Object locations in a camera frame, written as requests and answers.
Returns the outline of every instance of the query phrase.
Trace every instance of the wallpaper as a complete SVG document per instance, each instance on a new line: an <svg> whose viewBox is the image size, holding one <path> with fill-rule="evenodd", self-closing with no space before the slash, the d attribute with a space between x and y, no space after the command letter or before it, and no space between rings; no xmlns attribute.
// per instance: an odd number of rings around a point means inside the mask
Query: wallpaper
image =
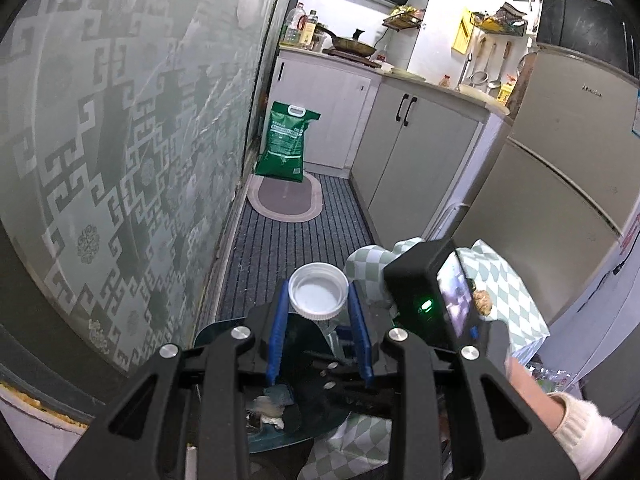
<svg viewBox="0 0 640 480"><path fill-rule="evenodd" d="M190 343L275 2L28 0L0 43L0 219L121 370Z"/></svg>

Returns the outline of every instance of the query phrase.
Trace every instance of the bottle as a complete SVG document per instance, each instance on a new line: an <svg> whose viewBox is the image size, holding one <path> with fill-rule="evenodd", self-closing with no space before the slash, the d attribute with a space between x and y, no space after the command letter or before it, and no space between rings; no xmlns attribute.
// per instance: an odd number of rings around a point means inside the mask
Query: bottle
<svg viewBox="0 0 640 480"><path fill-rule="evenodd" d="M302 45L302 48L306 48L307 50L311 49L311 42L314 38L317 22L318 15L314 10L310 11L306 17L305 28L300 35L300 45Z"/></svg>
<svg viewBox="0 0 640 480"><path fill-rule="evenodd" d="M285 24L287 25L282 38L282 44L298 46L300 43L300 32L304 27L306 12L304 5L300 2L295 9L291 9L287 14Z"/></svg>
<svg viewBox="0 0 640 480"><path fill-rule="evenodd" d="M369 59L375 62L386 63L386 50L379 48Z"/></svg>
<svg viewBox="0 0 640 480"><path fill-rule="evenodd" d="M451 86L451 78L448 74L445 74L445 76L438 83L438 86L441 86L443 88L449 88Z"/></svg>
<svg viewBox="0 0 640 480"><path fill-rule="evenodd" d="M516 85L516 78L514 78L514 76L507 74L507 77L509 80L500 87L500 93L496 98L505 106L507 105L507 101L509 101L509 97L511 97L511 92L513 92L513 88Z"/></svg>

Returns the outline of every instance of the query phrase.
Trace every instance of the bottle cap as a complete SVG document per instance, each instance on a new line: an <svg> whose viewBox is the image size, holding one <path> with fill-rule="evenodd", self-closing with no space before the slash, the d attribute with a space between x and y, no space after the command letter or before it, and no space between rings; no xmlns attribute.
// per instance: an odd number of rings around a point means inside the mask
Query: bottle cap
<svg viewBox="0 0 640 480"><path fill-rule="evenodd" d="M315 262L296 270L289 279L289 301L302 317L314 321L338 315L349 291L349 280L331 264Z"/></svg>

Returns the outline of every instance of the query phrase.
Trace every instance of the cabinet handle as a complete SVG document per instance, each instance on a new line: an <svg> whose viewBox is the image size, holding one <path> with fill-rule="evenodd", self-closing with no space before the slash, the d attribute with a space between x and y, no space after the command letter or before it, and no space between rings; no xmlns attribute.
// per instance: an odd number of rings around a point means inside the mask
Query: cabinet handle
<svg viewBox="0 0 640 480"><path fill-rule="evenodd" d="M402 108L402 104L404 103L404 101L406 99L409 98L409 94L404 94L402 96L402 100L400 101L400 106L398 107L398 111L396 112L396 121L399 123L400 122L400 108Z"/></svg>
<svg viewBox="0 0 640 480"><path fill-rule="evenodd" d="M418 98L415 95L409 101L409 105L406 108L406 113L404 114L404 121L402 122L402 124L404 124L404 126L408 126L409 125L409 121L406 120L406 117L407 117L407 115L409 115L409 110L411 110L411 105L414 104L417 101L418 101Z"/></svg>

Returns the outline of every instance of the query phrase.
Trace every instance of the countertop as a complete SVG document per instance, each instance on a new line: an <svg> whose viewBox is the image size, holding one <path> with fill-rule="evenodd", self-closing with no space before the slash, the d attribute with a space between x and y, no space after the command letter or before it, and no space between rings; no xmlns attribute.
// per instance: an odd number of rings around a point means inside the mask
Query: countertop
<svg viewBox="0 0 640 480"><path fill-rule="evenodd" d="M510 120L510 118L508 118L501 110L499 110L498 108L492 107L490 104L485 103L484 101L478 100L478 99L474 99L473 97L461 94L460 92L453 90L451 88L443 88L441 86L438 86L436 84L433 83L429 83L427 81L418 81L412 78L408 78L408 77L403 77L401 75L397 75L397 74L391 74L389 72L384 72L381 68L372 68L366 65L358 65L357 63L353 62L353 61L348 61L346 59L342 59L340 57L336 57L336 56L328 56L327 54L322 54L321 52L312 52L309 50L303 50L301 48L297 48L294 46L280 46L280 50L284 51L284 52L295 52L297 54L302 54L302 56L311 56L311 57L316 57L319 59L324 59L324 60L328 60L330 62L335 62L338 64L346 64L350 67L356 67L359 70L363 70L365 72L370 72L370 73L374 73L374 74L378 74L379 76L382 77L387 77L387 78L391 78L391 79L397 79L399 81L403 81L405 83L409 83L412 85L418 85L418 86L422 86L424 88L429 88L438 92L443 92L445 94L449 94L453 97L456 97L458 99L462 99L463 101L467 101L469 103L475 104L479 107L485 108L486 110L489 110L491 113L499 116L500 118L503 118L506 122L508 123L512 123L512 121Z"/></svg>

